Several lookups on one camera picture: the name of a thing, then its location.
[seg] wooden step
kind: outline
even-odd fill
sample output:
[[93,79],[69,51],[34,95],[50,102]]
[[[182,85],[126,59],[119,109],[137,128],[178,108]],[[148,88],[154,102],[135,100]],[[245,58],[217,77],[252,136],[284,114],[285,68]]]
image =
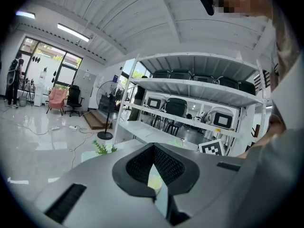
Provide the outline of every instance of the wooden step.
[[105,129],[106,118],[100,115],[97,111],[90,111],[84,115],[84,118],[92,130]]
[[[105,125],[105,123],[106,123],[106,116],[105,115],[101,114],[99,111],[91,111],[91,113],[96,117],[96,119],[101,124]],[[109,128],[112,128],[112,122],[111,122],[111,120],[109,119],[108,122],[110,123],[110,127]]]
[[104,125],[101,124],[96,117],[90,112],[84,115],[86,122],[89,124],[92,130],[104,129]]

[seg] black chair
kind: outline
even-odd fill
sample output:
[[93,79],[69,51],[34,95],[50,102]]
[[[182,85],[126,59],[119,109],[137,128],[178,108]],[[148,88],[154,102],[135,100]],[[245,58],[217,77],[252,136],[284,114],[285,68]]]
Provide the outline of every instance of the black chair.
[[70,112],[70,116],[72,116],[72,113],[77,113],[80,116],[79,111],[76,111],[76,108],[81,107],[81,102],[84,99],[81,97],[80,103],[78,102],[80,95],[80,89],[78,86],[73,85],[68,90],[68,97],[67,97],[67,105],[72,107],[72,110],[65,111],[65,113]]

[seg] ceiling light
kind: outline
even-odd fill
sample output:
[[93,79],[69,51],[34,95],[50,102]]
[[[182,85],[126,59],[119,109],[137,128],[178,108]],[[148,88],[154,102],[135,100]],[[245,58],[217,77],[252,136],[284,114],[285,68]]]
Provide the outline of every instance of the ceiling light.
[[65,32],[70,33],[70,34],[72,34],[72,35],[74,35],[74,36],[76,36],[76,37],[78,37],[78,38],[84,40],[85,42],[88,42],[89,39],[90,39],[89,37],[86,37],[86,36],[84,36],[84,35],[78,33],[77,31],[75,31],[75,30],[73,30],[73,29],[71,29],[71,28],[68,28],[68,27],[66,27],[66,26],[64,26],[64,25],[62,25],[62,24],[57,24],[57,28],[58,28],[58,29],[62,29],[62,30],[64,30]]
[[34,13],[30,13],[30,12],[17,11],[16,15],[28,17],[28,18],[31,18],[31,19],[35,18],[35,14]]

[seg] white wooden ceiling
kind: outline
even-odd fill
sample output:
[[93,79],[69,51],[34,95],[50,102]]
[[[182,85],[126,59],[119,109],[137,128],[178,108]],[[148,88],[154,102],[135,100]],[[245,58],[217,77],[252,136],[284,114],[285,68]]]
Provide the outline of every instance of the white wooden ceiling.
[[[36,19],[22,19],[21,28],[52,33],[104,63],[137,52],[142,56],[181,48],[204,52],[216,50],[217,45],[242,48],[259,57],[269,54],[272,40],[271,35],[263,35],[269,25],[266,18],[209,16],[200,0],[29,0],[24,9],[34,12]],[[57,29],[57,23],[91,39],[81,41]]]

